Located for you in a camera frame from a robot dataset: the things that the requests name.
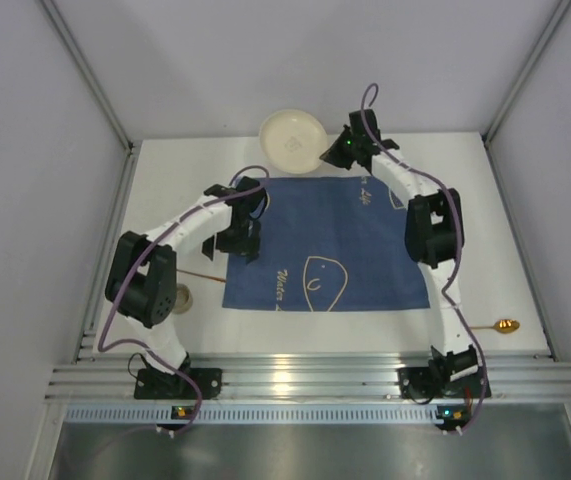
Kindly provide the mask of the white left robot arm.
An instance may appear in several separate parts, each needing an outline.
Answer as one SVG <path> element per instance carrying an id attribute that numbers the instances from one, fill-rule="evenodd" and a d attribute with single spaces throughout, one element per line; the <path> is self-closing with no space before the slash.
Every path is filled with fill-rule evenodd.
<path id="1" fill-rule="evenodd" d="M 100 353 L 132 345 L 162 373 L 177 374 L 184 367 L 189 354 L 170 321 L 178 300 L 178 260 L 196 250 L 208 259 L 221 252 L 248 263 L 257 260 L 266 183 L 238 174 L 228 186 L 207 188 L 161 226 L 120 236 L 104 290 L 111 307 L 97 344 Z"/>

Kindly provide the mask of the cream ceramic plate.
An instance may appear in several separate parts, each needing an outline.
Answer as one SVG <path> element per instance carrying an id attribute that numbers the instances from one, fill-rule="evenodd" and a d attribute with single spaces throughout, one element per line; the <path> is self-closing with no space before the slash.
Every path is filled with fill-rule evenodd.
<path id="1" fill-rule="evenodd" d="M 313 115 L 298 109 L 284 109 L 266 118 L 259 130 L 259 143 L 267 160 L 278 170 L 308 174 L 322 163 L 329 148 L 328 135 Z"/>

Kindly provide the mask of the corner frame post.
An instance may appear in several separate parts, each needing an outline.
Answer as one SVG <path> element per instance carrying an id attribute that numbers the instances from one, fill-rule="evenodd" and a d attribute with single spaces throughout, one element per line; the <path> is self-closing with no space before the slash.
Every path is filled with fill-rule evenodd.
<path id="1" fill-rule="evenodd" d="M 75 38 L 75 35 L 57 5 L 57 2 L 53 0 L 37 0 L 36 4 L 40 7 L 51 24 L 53 31 L 62 43 L 65 51 L 74 64 L 76 71 L 88 88 L 91 97 L 107 121 L 112 133 L 118 140 L 118 143 L 125 152 L 131 152 L 133 150 L 134 143 L 126 133 L 126 130 L 123 127 L 122 122 L 119 120 L 112 103 L 108 99 L 105 90 L 91 67 L 80 44 Z"/>
<path id="2" fill-rule="evenodd" d="M 534 74 L 538 64 L 549 49 L 558 30 L 570 12 L 571 0 L 559 0 L 555 2 L 551 14 L 541 31 L 537 34 L 534 43 L 526 54 L 521 66 L 518 68 L 506 94 L 503 96 L 498 108 L 493 114 L 488 127 L 481 135 L 485 147 L 491 144 L 509 114 L 514 109 L 531 76 Z"/>

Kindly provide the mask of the blue cloth placemat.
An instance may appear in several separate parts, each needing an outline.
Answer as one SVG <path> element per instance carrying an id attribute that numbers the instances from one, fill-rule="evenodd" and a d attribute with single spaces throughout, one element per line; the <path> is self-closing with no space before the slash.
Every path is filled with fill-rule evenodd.
<path id="1" fill-rule="evenodd" d="M 252 262 L 228 258 L 222 305 L 285 312 L 426 309 L 406 210 L 370 177 L 274 178 Z"/>

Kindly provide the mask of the left corner frame post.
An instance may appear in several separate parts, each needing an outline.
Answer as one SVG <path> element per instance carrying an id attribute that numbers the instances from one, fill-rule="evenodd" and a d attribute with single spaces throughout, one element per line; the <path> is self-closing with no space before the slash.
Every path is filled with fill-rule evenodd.
<path id="1" fill-rule="evenodd" d="M 118 143 L 125 152 L 131 152 L 133 150 L 134 143 L 126 133 L 126 130 L 123 127 L 122 122 L 119 120 L 112 103 L 108 99 L 105 90 L 91 67 L 80 44 L 75 38 L 75 35 L 57 5 L 57 2 L 53 0 L 37 0 L 36 4 L 40 7 L 51 24 L 53 31 L 62 43 L 65 51 L 74 64 L 76 71 L 88 88 L 91 97 L 107 121 L 112 133 L 118 140 Z"/>

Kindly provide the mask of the gold spoon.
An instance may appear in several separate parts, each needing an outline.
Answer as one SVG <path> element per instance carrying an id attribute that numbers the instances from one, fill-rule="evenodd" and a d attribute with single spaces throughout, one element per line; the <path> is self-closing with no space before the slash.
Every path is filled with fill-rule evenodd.
<path id="1" fill-rule="evenodd" d="M 491 325 L 474 326 L 473 330 L 492 330 L 500 334 L 511 334 L 518 331 L 520 322 L 514 319 L 499 319 Z"/>

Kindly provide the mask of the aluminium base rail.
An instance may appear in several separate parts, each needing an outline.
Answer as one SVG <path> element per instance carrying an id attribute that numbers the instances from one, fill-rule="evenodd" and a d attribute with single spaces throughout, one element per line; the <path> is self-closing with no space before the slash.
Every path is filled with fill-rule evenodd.
<path id="1" fill-rule="evenodd" d="M 397 402 L 404 367 L 424 364 L 417 356 L 195 355 L 196 367 L 222 371 L 225 401 Z M 125 401 L 134 393 L 137 359 L 125 355 L 82 357 L 54 368 L 49 401 Z M 571 362 L 529 355 L 490 356 L 486 361 L 493 403 L 571 402 Z"/>

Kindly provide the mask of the small glass cup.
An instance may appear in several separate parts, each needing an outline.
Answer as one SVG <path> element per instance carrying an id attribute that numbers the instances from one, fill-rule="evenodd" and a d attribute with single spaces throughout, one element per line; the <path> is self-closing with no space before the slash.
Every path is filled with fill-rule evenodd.
<path id="1" fill-rule="evenodd" d="M 181 315 L 191 309 L 193 305 L 193 295 L 185 284 L 176 285 L 176 301 L 172 309 L 172 313 Z"/>

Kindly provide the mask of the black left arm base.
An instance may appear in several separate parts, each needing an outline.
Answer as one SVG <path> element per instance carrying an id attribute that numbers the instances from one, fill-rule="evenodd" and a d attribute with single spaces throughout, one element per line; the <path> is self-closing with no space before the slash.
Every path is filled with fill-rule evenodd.
<path id="1" fill-rule="evenodd" d="M 222 388 L 222 370 L 219 368 L 190 368 L 187 376 L 199 388 L 204 400 L 216 398 Z M 185 379 L 153 368 L 137 372 L 134 389 L 137 400 L 196 400 L 197 392 Z"/>

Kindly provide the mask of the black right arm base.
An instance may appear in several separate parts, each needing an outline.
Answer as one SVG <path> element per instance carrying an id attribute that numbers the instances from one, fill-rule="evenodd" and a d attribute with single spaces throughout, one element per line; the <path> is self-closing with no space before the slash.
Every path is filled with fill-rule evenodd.
<path id="1" fill-rule="evenodd" d="M 428 367 L 405 367 L 398 370 L 401 398 L 425 403 L 435 399 L 464 399 L 470 396 L 477 400 L 482 390 L 491 396 L 489 381 L 481 372 L 447 384 L 438 383 Z"/>

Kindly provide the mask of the right corner frame post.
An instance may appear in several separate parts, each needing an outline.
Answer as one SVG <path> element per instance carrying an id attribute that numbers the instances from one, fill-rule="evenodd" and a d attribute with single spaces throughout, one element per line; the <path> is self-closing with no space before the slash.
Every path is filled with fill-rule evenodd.
<path id="1" fill-rule="evenodd" d="M 481 135 L 485 147 L 491 144 L 509 114 L 514 109 L 531 76 L 534 74 L 538 64 L 549 49 L 558 30 L 570 12 L 571 0 L 559 0 L 555 2 L 551 14 L 541 31 L 537 34 L 534 43 L 526 54 L 521 66 L 518 68 L 506 94 L 503 96 L 498 108 L 493 114 L 488 127 Z"/>

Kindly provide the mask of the copper fork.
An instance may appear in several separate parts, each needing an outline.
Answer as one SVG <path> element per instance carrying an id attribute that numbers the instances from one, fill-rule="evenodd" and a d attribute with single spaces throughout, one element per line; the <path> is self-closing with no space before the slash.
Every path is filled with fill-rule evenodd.
<path id="1" fill-rule="evenodd" d="M 177 269 L 176 271 L 180 274 L 183 274 L 183 275 L 188 275 L 188 276 L 192 276 L 192 277 L 196 277 L 196 278 L 211 280 L 211 281 L 215 281 L 215 282 L 219 282 L 219 283 L 226 283 L 226 279 L 222 278 L 222 277 L 192 272 L 192 271 L 188 271 L 188 270 L 184 270 L 184 269 Z"/>

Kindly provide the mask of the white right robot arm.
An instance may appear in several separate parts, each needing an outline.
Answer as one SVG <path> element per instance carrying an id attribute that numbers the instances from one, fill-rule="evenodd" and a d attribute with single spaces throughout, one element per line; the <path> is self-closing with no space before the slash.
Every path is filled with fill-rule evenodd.
<path id="1" fill-rule="evenodd" d="M 435 313 L 428 360 L 430 387 L 439 393 L 477 374 L 482 362 L 460 306 L 464 231 L 458 192 L 409 166 L 400 146 L 381 137 L 371 109 L 350 113 L 349 123 L 320 159 L 346 170 L 359 165 L 386 185 L 406 209 L 405 247 L 421 269 Z"/>

